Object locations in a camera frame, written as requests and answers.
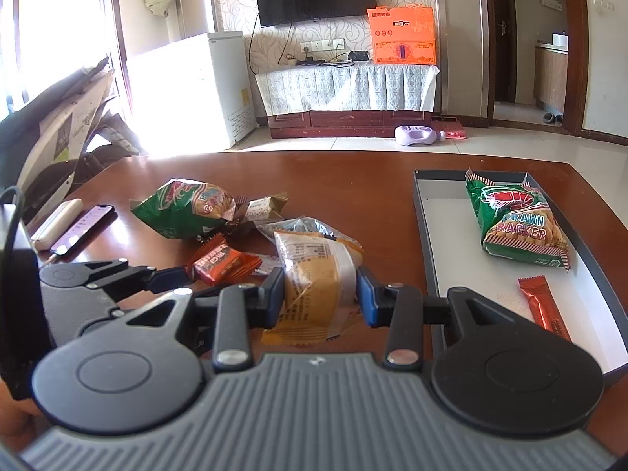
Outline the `green prawn cracker bag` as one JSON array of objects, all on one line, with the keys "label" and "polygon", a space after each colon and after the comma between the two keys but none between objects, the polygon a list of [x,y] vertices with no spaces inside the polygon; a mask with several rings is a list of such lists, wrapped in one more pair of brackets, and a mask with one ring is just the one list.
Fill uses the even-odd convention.
[{"label": "green prawn cracker bag", "polygon": [[465,172],[465,187],[487,254],[522,263],[571,268],[568,241],[541,189],[528,175],[497,183]]},{"label": "green prawn cracker bag", "polygon": [[171,179],[130,206],[136,218],[168,239],[208,235],[232,221],[236,212],[236,200],[229,192],[214,184],[184,179]]}]

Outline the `grey shallow box tray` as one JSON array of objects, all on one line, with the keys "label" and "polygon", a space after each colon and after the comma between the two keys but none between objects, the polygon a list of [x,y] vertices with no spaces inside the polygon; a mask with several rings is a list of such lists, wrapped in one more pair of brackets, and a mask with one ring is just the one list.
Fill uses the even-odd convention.
[{"label": "grey shallow box tray", "polygon": [[555,202],[549,203],[568,242],[571,268],[494,257],[481,248],[480,230],[463,170],[416,170],[414,206],[427,293],[444,297],[463,286],[531,319],[518,281],[545,276],[571,340],[601,366],[609,385],[627,374],[627,315],[594,254]]}]

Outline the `clear white candy packet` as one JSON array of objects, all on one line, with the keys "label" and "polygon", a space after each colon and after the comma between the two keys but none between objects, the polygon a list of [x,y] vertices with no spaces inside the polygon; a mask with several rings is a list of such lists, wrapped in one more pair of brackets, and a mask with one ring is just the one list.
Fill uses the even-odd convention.
[{"label": "clear white candy packet", "polygon": [[254,269],[255,276],[268,276],[275,268],[281,268],[282,264],[278,256],[257,254],[260,264]]}]

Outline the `white electric scooter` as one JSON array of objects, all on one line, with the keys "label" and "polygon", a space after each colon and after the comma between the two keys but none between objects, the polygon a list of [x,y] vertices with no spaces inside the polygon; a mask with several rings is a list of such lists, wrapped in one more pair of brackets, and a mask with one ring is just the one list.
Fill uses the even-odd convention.
[{"label": "white electric scooter", "polygon": [[24,195],[22,220],[45,217],[77,187],[142,147],[113,112],[114,72],[104,58],[46,88],[1,121],[1,187]]}]

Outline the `red chocolate snack packet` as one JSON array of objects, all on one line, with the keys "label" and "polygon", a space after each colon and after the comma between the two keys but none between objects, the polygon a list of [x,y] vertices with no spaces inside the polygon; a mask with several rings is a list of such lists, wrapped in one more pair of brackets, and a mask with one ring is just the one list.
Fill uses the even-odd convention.
[{"label": "red chocolate snack packet", "polygon": [[262,260],[257,255],[235,250],[223,234],[216,234],[201,246],[185,268],[191,279],[218,286],[237,283],[260,265]]}]

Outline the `black router box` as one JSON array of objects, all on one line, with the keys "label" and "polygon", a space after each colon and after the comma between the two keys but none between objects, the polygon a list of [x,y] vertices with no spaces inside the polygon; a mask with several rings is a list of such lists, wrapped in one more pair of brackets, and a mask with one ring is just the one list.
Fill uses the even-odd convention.
[{"label": "black router box", "polygon": [[367,51],[351,51],[348,53],[348,60],[352,62],[368,62],[369,54]]}]

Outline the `white lace tablecloth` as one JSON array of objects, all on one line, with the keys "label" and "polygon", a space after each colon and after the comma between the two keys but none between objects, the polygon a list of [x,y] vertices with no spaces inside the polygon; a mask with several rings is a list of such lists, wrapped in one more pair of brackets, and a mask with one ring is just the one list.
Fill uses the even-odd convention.
[{"label": "white lace tablecloth", "polygon": [[256,75],[268,116],[304,112],[434,110],[434,65],[294,66]]}]

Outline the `red floor scale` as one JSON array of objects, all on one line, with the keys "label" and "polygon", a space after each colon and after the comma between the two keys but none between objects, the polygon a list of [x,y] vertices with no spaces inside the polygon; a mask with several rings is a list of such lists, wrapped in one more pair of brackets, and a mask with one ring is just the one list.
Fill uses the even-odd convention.
[{"label": "red floor scale", "polygon": [[433,115],[431,126],[434,131],[443,135],[449,141],[460,141],[466,138],[466,131],[456,117]]}]

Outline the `dark red TV cabinet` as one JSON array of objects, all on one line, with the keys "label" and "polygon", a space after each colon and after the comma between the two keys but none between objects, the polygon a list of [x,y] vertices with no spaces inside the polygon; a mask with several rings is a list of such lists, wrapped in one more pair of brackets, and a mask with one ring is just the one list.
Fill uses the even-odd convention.
[{"label": "dark red TV cabinet", "polygon": [[393,138],[398,126],[431,126],[433,114],[415,111],[308,111],[267,118],[270,135],[279,138]]}]

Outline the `white power bank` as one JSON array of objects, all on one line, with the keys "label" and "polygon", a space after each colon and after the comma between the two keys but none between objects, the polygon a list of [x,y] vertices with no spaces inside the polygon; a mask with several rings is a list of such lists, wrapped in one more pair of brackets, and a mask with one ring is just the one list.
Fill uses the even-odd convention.
[{"label": "white power bank", "polygon": [[31,237],[31,243],[37,252],[48,251],[57,240],[71,227],[83,210],[81,199],[62,202],[40,225]]}]

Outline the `white chest freezer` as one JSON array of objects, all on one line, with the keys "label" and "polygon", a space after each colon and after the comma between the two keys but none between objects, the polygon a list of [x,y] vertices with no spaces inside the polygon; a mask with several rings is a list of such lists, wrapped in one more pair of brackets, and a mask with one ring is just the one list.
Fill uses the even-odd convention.
[{"label": "white chest freezer", "polygon": [[128,61],[130,128],[154,159],[228,150],[257,127],[241,32],[199,34]]}]

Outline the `clear sunflower seed bag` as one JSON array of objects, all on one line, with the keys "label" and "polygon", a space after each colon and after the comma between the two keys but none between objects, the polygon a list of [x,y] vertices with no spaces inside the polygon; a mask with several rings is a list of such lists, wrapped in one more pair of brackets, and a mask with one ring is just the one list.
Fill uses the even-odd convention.
[{"label": "clear sunflower seed bag", "polygon": [[259,221],[256,223],[256,229],[270,241],[275,240],[275,232],[314,233],[332,240],[345,238],[342,232],[332,228],[331,225],[307,216],[276,221]]}]

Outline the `gold brown pastry packet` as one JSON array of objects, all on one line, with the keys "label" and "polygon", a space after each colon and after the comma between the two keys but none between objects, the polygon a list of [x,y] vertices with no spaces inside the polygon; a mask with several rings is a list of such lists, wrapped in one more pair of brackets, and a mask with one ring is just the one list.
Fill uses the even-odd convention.
[{"label": "gold brown pastry packet", "polygon": [[258,222],[270,222],[282,219],[283,208],[290,199],[287,192],[257,199],[239,198],[231,225],[246,225]]}]

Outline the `orange snack stick packet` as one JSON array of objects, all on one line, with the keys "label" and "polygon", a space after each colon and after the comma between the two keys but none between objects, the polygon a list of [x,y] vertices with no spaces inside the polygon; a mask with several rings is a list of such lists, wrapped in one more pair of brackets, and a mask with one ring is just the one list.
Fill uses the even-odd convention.
[{"label": "orange snack stick packet", "polygon": [[571,341],[570,333],[568,333],[545,276],[519,279],[518,286],[528,301],[534,322],[552,334]]}]

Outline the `yellow bread packet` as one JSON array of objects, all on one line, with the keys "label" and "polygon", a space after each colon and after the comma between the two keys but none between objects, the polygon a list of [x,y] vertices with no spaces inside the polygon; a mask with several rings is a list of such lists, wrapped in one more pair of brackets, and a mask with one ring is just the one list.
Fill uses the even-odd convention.
[{"label": "yellow bread packet", "polygon": [[280,230],[274,233],[284,271],[284,303],[263,345],[317,345],[341,335],[358,309],[360,243],[344,235]]}]

